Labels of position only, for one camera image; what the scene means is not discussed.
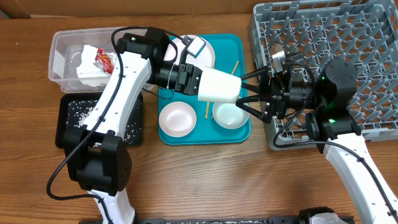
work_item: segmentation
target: wooden chopstick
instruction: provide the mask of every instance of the wooden chopstick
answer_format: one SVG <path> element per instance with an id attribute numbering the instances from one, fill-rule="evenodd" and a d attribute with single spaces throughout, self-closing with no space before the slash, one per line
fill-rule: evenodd
<path id="1" fill-rule="evenodd" d="M 210 106 L 210 102 L 207 102 L 205 119 L 207 119 L 207 116 L 209 114 L 209 106 Z"/>
<path id="2" fill-rule="evenodd" d="M 239 65 L 239 61 L 236 62 L 235 67 L 234 67 L 234 70 L 232 70 L 231 75 L 234 75 L 235 70 L 236 70 L 236 68 L 238 67 L 238 65 Z M 206 119 L 207 119 L 208 110 L 209 110 L 209 102 L 207 102 L 207 109 L 206 109 L 206 116 L 205 116 Z"/>

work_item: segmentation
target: white bowl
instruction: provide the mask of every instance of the white bowl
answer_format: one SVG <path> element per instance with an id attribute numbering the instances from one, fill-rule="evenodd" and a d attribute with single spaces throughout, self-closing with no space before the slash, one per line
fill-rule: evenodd
<path id="1" fill-rule="evenodd" d="M 236 129 L 246 124 L 250 115 L 234 103 L 214 103 L 213 117 L 221 127 Z"/>
<path id="2" fill-rule="evenodd" d="M 173 102 L 166 105 L 159 115 L 159 126 L 164 133 L 172 137 L 183 137 L 189 134 L 197 123 L 197 114 L 184 102 Z"/>

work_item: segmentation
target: gray dish rack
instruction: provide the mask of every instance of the gray dish rack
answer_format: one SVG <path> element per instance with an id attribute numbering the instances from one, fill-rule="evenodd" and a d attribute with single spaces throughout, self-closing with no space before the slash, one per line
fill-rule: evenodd
<path id="1" fill-rule="evenodd" d="M 393 0 L 309 0 L 257 4 L 248 32 L 257 68 L 271 67 L 269 48 L 274 44 L 283 45 L 290 53 L 303 52 L 303 61 L 315 78 L 331 59 L 353 63 L 358 90 L 349 108 L 365 139 L 385 141 L 398 139 L 397 28 Z M 295 80 L 307 82 L 303 68 L 293 71 Z M 273 117 L 271 124 L 264 124 L 266 136 L 271 136 L 268 145 L 274 150 L 282 150 L 275 148 L 272 140 L 284 122 Z M 304 113 L 277 143 L 302 141 L 308 141 Z"/>

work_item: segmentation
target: black tray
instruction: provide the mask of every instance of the black tray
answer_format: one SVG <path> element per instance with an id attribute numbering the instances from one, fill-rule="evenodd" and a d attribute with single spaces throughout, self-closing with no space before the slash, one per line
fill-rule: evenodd
<path id="1" fill-rule="evenodd" d="M 58 113 L 57 133 L 55 135 L 55 145 L 62 147 L 63 134 L 67 128 L 78 127 L 79 120 L 82 116 L 86 116 L 90 108 L 93 108 L 96 102 L 101 97 L 102 92 L 99 93 L 68 93 L 61 98 L 60 110 Z M 142 108 L 144 102 L 142 94 L 137 97 L 136 104 L 131 111 L 130 117 L 127 121 L 126 131 L 124 132 L 123 141 L 128 146 L 139 146 L 142 142 L 142 123 L 143 115 Z"/>

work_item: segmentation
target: plastic storage bin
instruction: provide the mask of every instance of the plastic storage bin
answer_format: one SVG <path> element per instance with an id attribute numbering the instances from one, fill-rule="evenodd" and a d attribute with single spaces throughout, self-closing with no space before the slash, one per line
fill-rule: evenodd
<path id="1" fill-rule="evenodd" d="M 118 27 L 60 31 L 54 34 L 49 58 L 49 79 L 58 83 L 65 93 L 83 93 L 103 91 L 110 76 L 79 78 L 76 68 L 81 64 L 84 45 L 101 47 L 106 52 L 114 52 L 111 34 Z M 117 41 L 123 34 L 130 32 L 144 35 L 145 29 L 125 30 L 115 35 Z M 92 87 L 85 82 L 100 82 L 101 86 Z"/>

